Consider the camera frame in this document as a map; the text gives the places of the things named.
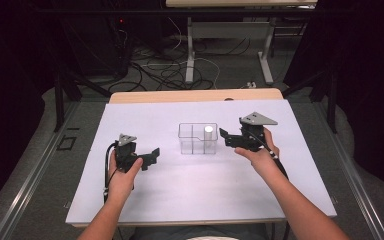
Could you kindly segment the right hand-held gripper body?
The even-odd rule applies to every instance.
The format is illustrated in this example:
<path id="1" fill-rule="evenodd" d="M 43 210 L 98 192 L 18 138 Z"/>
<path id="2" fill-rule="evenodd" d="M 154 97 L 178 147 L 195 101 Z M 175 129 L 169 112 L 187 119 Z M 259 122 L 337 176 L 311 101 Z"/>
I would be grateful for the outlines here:
<path id="1" fill-rule="evenodd" d="M 258 112 L 253 112 L 239 119 L 241 124 L 240 135 L 229 135 L 228 138 L 236 140 L 236 147 L 257 152 L 261 147 L 267 146 L 264 133 L 266 125 L 277 125 L 278 122 Z"/>

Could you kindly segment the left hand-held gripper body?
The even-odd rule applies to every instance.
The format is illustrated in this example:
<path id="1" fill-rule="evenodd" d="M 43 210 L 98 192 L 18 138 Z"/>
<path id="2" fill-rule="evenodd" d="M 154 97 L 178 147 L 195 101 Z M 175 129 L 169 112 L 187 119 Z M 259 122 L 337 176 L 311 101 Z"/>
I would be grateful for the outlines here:
<path id="1" fill-rule="evenodd" d="M 119 135 L 119 140 L 115 147 L 116 166 L 124 173 L 127 173 L 139 158 L 142 159 L 142 156 L 150 156 L 136 154 L 135 140 L 136 137 L 134 136 Z"/>

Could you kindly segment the white cylinder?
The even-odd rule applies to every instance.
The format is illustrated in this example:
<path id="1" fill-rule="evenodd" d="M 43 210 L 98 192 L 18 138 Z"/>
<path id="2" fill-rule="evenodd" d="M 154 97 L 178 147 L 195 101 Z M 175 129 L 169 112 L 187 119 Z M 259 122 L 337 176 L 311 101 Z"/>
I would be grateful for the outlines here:
<path id="1" fill-rule="evenodd" d="M 212 150 L 212 135 L 213 135 L 213 127 L 206 126 L 204 128 L 204 152 L 209 154 Z"/>

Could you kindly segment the clear plastic organizer box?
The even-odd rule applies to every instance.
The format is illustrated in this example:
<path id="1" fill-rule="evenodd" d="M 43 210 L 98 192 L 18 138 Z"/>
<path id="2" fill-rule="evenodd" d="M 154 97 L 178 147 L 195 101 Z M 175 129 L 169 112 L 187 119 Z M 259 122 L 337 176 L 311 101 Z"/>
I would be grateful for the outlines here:
<path id="1" fill-rule="evenodd" d="M 204 128 L 206 126 L 213 127 L 213 144 L 209 154 L 216 153 L 218 142 L 218 125 L 216 123 L 180 123 L 178 127 L 178 138 L 182 154 L 206 154 L 204 152 Z"/>

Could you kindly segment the person's right hand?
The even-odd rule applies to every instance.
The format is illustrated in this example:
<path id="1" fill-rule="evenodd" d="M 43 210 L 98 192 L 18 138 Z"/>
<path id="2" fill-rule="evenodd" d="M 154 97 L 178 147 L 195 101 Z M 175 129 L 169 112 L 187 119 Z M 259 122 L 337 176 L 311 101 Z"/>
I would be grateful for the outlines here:
<path id="1" fill-rule="evenodd" d="M 275 161 L 266 149 L 260 149 L 258 152 L 253 152 L 244 148 L 236 147 L 234 152 L 248 159 L 255 171 L 264 180 L 275 175 L 282 175 Z"/>

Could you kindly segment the person's left hand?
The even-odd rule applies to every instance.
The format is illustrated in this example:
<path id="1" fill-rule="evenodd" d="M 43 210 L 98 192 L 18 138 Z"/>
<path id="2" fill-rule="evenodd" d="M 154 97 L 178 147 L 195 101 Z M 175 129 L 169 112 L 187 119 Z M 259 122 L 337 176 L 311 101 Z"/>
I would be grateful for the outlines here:
<path id="1" fill-rule="evenodd" d="M 109 164 L 109 201 L 121 203 L 127 200 L 134 188 L 134 180 L 141 170 L 142 164 L 143 159 L 138 158 L 127 172 L 119 170 L 116 165 L 115 151 L 112 151 Z"/>

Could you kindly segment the white table mat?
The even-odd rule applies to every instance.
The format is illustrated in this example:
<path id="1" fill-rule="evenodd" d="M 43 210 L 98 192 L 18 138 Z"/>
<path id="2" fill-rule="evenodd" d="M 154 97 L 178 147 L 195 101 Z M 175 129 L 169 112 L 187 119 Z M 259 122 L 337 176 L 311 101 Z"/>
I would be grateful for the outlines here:
<path id="1" fill-rule="evenodd" d="M 103 205 L 105 152 L 121 134 L 135 137 L 137 152 L 160 151 L 156 164 L 138 173 L 119 222 L 176 225 L 281 220 L 284 214 L 250 162 L 219 141 L 213 154 L 184 154 L 182 123 L 213 123 L 231 134 L 240 118 L 258 112 L 275 120 L 270 130 L 289 180 L 328 216 L 336 211 L 285 100 L 234 100 L 109 104 L 100 121 L 66 218 L 88 224 Z"/>

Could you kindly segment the black metal stand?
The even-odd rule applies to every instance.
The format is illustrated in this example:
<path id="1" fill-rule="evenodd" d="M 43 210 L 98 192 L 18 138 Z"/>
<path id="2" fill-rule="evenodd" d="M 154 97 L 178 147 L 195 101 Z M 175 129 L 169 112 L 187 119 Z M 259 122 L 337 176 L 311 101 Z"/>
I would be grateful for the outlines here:
<path id="1" fill-rule="evenodd" d="M 104 97 L 110 97 L 112 95 L 110 91 L 105 90 L 86 77 L 70 70 L 65 65 L 59 66 L 54 77 L 56 106 L 55 132 L 58 132 L 65 122 L 64 94 L 66 94 L 71 101 L 80 101 L 82 98 L 78 84 L 85 85 Z"/>
<path id="2" fill-rule="evenodd" d="M 332 67 L 326 67 L 317 71 L 313 75 L 298 83 L 288 87 L 282 91 L 284 97 L 288 97 L 292 93 L 301 90 L 304 87 L 313 84 L 313 90 L 310 93 L 311 102 L 320 102 L 324 96 L 327 97 L 326 122 L 333 133 L 337 133 L 336 129 L 336 102 L 337 102 L 337 86 L 338 72 Z"/>

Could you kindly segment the white metal-legged desk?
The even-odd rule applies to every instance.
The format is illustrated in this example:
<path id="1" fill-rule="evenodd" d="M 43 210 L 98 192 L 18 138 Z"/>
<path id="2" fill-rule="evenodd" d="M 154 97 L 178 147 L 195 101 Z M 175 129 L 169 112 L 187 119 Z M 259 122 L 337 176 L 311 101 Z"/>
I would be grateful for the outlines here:
<path id="1" fill-rule="evenodd" d="M 166 6 L 176 10 L 228 10 L 238 7 L 240 10 L 312 10 L 318 0 L 166 0 Z M 195 39 L 259 39 L 264 45 L 258 53 L 258 59 L 266 84 L 274 83 L 268 63 L 268 55 L 276 28 L 275 17 L 265 17 L 264 21 L 215 21 L 187 18 L 188 58 L 185 82 L 194 81 Z"/>

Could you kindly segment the dark computer tower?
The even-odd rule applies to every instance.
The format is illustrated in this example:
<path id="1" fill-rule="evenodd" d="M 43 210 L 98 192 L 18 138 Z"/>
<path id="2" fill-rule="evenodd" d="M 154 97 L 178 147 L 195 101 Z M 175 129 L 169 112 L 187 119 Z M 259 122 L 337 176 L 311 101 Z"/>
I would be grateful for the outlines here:
<path id="1" fill-rule="evenodd" d="M 106 17 L 67 17 L 62 21 L 81 72 L 86 76 L 124 78 L 127 40 Z"/>

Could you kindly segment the black curtain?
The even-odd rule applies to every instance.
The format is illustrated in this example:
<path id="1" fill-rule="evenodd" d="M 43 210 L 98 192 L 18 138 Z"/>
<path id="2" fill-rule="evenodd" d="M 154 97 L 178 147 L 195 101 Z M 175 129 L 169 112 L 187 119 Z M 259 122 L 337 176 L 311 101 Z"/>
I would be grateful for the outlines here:
<path id="1" fill-rule="evenodd" d="M 41 120 L 49 76 L 21 1 L 0 0 L 0 191 Z"/>
<path id="2" fill-rule="evenodd" d="M 354 159 L 384 181 L 384 0 L 318 0 L 284 78 L 290 87 L 330 64 L 337 105 L 354 132 Z"/>

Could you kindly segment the metal floor rail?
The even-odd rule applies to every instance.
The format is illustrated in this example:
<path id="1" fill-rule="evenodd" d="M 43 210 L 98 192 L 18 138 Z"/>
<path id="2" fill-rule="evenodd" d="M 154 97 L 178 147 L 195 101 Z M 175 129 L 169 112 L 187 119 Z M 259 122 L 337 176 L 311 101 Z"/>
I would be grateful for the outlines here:
<path id="1" fill-rule="evenodd" d="M 43 124 L 33 136 L 0 197 L 0 240 L 74 240 L 81 232 L 66 217 L 89 144 L 82 107 L 69 104 L 59 131 Z"/>
<path id="2" fill-rule="evenodd" d="M 337 134 L 335 134 L 327 122 L 327 113 L 324 110 L 322 103 L 313 104 L 318 118 L 322 121 L 322 126 L 327 132 L 329 138 L 333 142 L 333 146 L 339 155 L 339 165 L 344 173 L 344 176 L 350 186 L 357 205 L 362 213 L 366 224 L 374 238 L 374 240 L 384 240 L 384 226 L 380 220 L 374 205 L 365 190 L 363 181 L 355 168 L 353 161 L 347 154 L 344 146 L 340 142 Z"/>

